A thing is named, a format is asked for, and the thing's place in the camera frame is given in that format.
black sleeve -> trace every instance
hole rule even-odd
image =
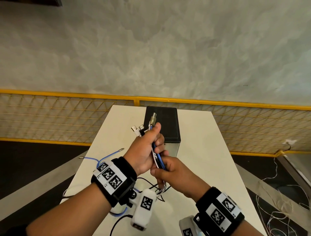
[[[27,236],[26,227],[27,225],[21,225],[10,228],[3,236]]]

dark floor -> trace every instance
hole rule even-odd
[[[2,199],[72,158],[80,155],[88,150],[89,147],[0,141],[0,148],[2,150],[2,164],[0,165],[0,199]],[[273,158],[235,155],[232,156],[232,158],[235,163],[260,179],[275,176],[276,165],[273,162]],[[273,188],[280,190],[293,201],[307,204],[307,198],[299,187],[286,186],[297,183],[278,160],[276,160],[276,163],[278,164],[277,177],[265,180],[265,182]],[[68,188],[72,178],[73,176],[0,221],[0,234],[12,226],[29,224],[43,213],[58,205],[63,192]],[[248,193],[259,214],[255,200],[256,195],[250,190],[248,190]],[[260,200],[260,206],[268,213],[276,210],[262,199]],[[263,223],[266,224],[270,216],[264,212],[262,212],[262,216]],[[287,235],[286,225],[277,220],[273,220],[271,226],[284,231]],[[290,222],[290,226],[294,228],[298,236],[307,236],[307,231],[293,221]],[[275,231],[274,234],[283,235],[281,232],[277,231]],[[294,235],[295,234],[292,231],[288,234],[288,236]]]

wristband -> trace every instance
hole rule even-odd
[[[215,187],[210,188],[196,206],[199,213],[193,220],[202,232],[210,236],[229,236],[244,220],[238,205]]]
[[[110,205],[115,207],[134,187],[136,180],[137,175],[133,167],[120,157],[101,163],[93,171],[91,183],[96,183]]]

hand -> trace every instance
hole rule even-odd
[[[156,123],[152,130],[147,131],[144,136],[137,137],[123,156],[133,167],[137,176],[145,173],[152,166],[151,144],[153,142],[156,145],[155,153],[160,153],[164,156],[169,154],[167,150],[164,150],[164,137],[160,134],[160,130],[161,124]]]
[[[192,198],[195,202],[210,189],[207,183],[189,170],[178,158],[163,157],[162,160],[167,171],[159,169],[155,165],[150,170],[151,175],[158,180],[160,189],[163,187],[162,181],[168,182],[175,190]]]

black box lid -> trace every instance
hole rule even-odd
[[[161,124],[160,133],[166,143],[180,143],[177,109],[174,107],[148,106],[146,108],[144,127],[148,128],[150,118],[156,113],[156,122]]]

